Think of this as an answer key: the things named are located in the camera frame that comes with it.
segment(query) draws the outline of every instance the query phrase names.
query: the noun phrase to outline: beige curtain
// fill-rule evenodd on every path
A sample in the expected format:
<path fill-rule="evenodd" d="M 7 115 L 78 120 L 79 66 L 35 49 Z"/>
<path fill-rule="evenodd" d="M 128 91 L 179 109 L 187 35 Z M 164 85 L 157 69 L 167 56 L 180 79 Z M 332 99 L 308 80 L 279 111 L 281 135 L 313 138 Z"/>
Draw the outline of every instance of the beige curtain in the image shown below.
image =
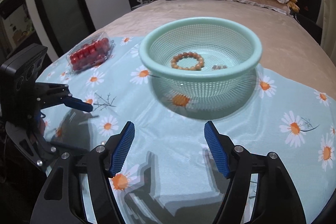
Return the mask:
<path fill-rule="evenodd" d="M 336 0 L 323 0 L 323 31 L 321 47 L 336 66 Z"/>

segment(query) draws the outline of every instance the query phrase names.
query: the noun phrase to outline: plastic container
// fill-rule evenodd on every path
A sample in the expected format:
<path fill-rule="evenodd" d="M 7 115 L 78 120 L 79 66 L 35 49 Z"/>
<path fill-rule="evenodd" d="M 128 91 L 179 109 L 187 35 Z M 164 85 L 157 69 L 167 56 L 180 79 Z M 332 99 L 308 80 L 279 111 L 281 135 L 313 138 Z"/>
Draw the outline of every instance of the plastic container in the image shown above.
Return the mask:
<path fill-rule="evenodd" d="M 171 67 L 171 60 L 183 52 L 196 52 L 204 59 L 201 71 Z M 163 25 L 148 34 L 139 55 L 153 75 L 167 79 L 172 90 L 189 98 L 213 98 L 230 92 L 240 78 L 261 59 L 258 36 L 247 27 L 221 18 L 187 18 Z M 225 69 L 213 69 L 216 65 Z M 181 67 L 195 65 L 185 58 Z"/>
<path fill-rule="evenodd" d="M 105 32 L 77 44 L 67 55 L 73 71 L 82 71 L 105 62 L 111 55 L 114 41 Z"/>

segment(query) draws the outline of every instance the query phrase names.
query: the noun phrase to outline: teddy bear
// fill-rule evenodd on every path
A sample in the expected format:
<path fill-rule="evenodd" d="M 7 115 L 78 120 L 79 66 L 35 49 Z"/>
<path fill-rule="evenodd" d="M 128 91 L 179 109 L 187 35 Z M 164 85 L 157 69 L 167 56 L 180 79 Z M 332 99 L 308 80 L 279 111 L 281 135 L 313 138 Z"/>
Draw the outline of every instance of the teddy bear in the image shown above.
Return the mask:
<path fill-rule="evenodd" d="M 295 13 L 299 13 L 300 8 L 298 7 L 298 5 L 296 5 L 297 0 L 289 0 L 289 2 L 287 2 L 287 6 L 292 9 Z"/>

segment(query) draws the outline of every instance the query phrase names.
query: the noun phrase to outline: metal screw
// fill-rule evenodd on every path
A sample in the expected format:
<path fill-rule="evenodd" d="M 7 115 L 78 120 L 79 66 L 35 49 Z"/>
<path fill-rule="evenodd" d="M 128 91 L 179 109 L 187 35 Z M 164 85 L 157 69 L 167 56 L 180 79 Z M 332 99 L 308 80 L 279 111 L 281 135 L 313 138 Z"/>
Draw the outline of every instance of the metal screw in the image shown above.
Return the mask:
<path fill-rule="evenodd" d="M 62 159 L 65 160 L 65 159 L 69 158 L 69 156 L 70 156 L 70 154 L 68 152 L 65 152 L 65 153 L 62 154 Z"/>
<path fill-rule="evenodd" d="M 98 153 L 101 153 L 101 152 L 103 152 L 104 150 L 105 150 L 105 146 L 103 146 L 103 145 L 97 146 L 97 148 L 96 148 L 96 151 L 97 151 Z"/>
<path fill-rule="evenodd" d="M 238 152 L 238 153 L 240 153 L 240 152 L 244 151 L 244 148 L 242 146 L 240 146 L 240 145 L 237 145 L 237 146 L 235 146 L 235 151 Z"/>
<path fill-rule="evenodd" d="M 277 157 L 278 157 L 278 155 L 277 155 L 277 153 L 274 153 L 274 152 L 271 152 L 271 153 L 269 153 L 269 157 L 271 158 L 271 159 L 276 159 Z"/>

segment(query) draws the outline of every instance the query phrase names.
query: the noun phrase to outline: basket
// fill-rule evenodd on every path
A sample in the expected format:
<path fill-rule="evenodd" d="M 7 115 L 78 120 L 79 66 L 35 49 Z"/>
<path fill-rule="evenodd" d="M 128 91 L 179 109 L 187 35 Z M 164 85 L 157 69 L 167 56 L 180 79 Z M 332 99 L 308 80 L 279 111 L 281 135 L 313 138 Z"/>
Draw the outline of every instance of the basket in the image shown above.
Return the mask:
<path fill-rule="evenodd" d="M 204 59 L 201 71 L 171 67 L 172 58 L 182 52 L 197 52 Z M 189 98 L 212 98 L 230 92 L 241 76 L 254 69 L 262 54 L 258 36 L 231 20 L 196 17 L 165 24 L 141 43 L 142 63 L 155 76 L 163 77 L 175 92 Z M 193 58 L 179 61 L 181 67 L 196 64 Z M 226 66 L 213 70 L 214 65 Z"/>

